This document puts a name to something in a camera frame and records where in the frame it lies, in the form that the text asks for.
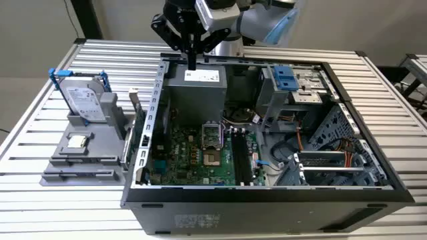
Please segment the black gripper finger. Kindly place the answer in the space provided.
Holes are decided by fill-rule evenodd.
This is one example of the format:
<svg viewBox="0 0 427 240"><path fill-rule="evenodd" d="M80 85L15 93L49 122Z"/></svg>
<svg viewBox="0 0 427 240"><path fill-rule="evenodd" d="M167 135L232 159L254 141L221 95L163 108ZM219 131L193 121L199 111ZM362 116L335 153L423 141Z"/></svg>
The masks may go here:
<svg viewBox="0 0 427 240"><path fill-rule="evenodd" d="M197 55L208 53L231 33L229 28L213 31L209 36L201 39L201 32L196 32L192 40L192 70L196 70Z"/></svg>
<svg viewBox="0 0 427 240"><path fill-rule="evenodd" d="M193 49L189 39L189 34L183 32L177 35L168 26L167 17L163 14L156 14L151 21L151 28L160 36L167 45L175 50L187 55L187 69L193 69Z"/></svg>

